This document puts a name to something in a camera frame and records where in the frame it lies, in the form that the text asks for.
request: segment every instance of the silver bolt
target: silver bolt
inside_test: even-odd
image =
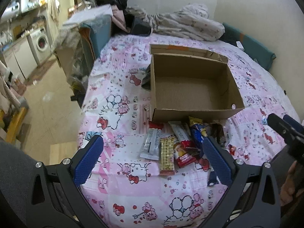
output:
[[[268,162],[265,162],[265,163],[264,163],[264,166],[265,166],[266,168],[268,168],[268,169],[269,169],[269,168],[271,167],[271,164],[270,164],[270,163],[268,163]]]
[[[41,162],[37,162],[36,163],[36,168],[40,168],[42,166],[42,163]]]
[[[69,158],[66,158],[62,161],[63,164],[69,164],[71,160]]]
[[[244,161],[242,159],[236,159],[235,162],[239,165],[244,164]]]

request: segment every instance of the blue gripper pad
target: blue gripper pad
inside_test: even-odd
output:
[[[291,127],[293,127],[297,132],[299,132],[300,134],[304,134],[304,127],[295,119],[288,115],[284,115],[283,120],[287,122]]]
[[[221,184],[230,186],[232,184],[231,168],[208,137],[204,138],[203,140],[203,151],[207,156],[207,159],[209,160],[211,166],[213,167],[216,175],[221,181]]]
[[[77,187],[84,184],[97,163],[99,156],[103,151],[103,138],[100,135],[94,135],[89,143],[82,149],[79,149],[72,158],[76,166],[71,166],[73,181]]]

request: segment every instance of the open cardboard box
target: open cardboard box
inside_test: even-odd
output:
[[[209,122],[245,108],[227,57],[173,45],[150,45],[150,54],[153,122]]]

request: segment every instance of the bed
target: bed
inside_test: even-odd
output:
[[[209,167],[192,163],[175,175],[159,176],[158,162],[139,157],[148,120],[150,93],[141,88],[151,60],[150,44],[208,49],[229,58],[228,65],[244,100],[245,109],[218,121],[226,136],[225,147],[234,158],[262,165],[285,146],[265,124],[270,113],[299,117],[275,79],[237,47],[152,34],[111,38],[95,61],[82,111],[79,148],[94,134],[102,134],[104,150],[82,192],[109,227],[195,226],[212,211],[226,186],[207,186]],[[168,126],[163,134],[172,131]]]

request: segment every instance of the pink bedsheet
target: pink bedsheet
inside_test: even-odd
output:
[[[83,103],[85,117],[79,146],[102,134],[104,151],[82,191],[109,227],[180,227],[199,224],[217,204],[226,187],[207,187],[208,168],[192,163],[176,174],[159,176],[158,162],[139,157],[148,120],[150,93],[140,86],[151,60],[149,44],[204,48],[229,58],[229,67],[246,108],[220,121],[226,148],[247,164],[270,161],[284,147],[283,139],[262,122],[274,112],[299,117],[274,78],[238,48],[153,34],[116,36],[94,63]],[[164,134],[172,131],[165,126]]]

